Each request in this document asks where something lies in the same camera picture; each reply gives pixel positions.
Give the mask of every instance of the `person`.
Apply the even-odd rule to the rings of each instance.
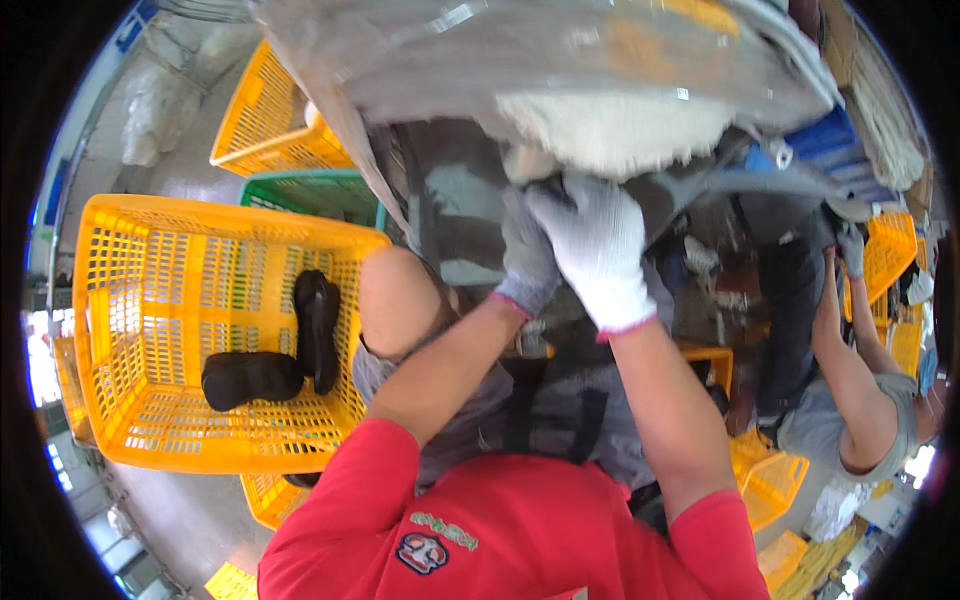
[[[508,200],[506,276],[461,319],[412,254],[365,260],[353,380],[370,404],[268,545],[262,600],[768,597],[723,420],[648,297],[639,206],[584,176],[563,192],[571,204],[539,187]],[[657,476],[669,544],[627,508],[628,453],[505,442],[522,397],[498,356],[562,277],[609,341],[643,440],[628,458]],[[599,406],[602,423],[618,410]]]
[[[863,236],[845,224],[835,239],[850,281],[855,349],[841,335],[836,247],[816,233],[761,247],[756,274],[771,307],[770,335],[754,388],[734,386],[727,426],[742,433],[756,409],[777,448],[851,482],[878,482],[936,434],[945,407],[918,393],[879,340]]]

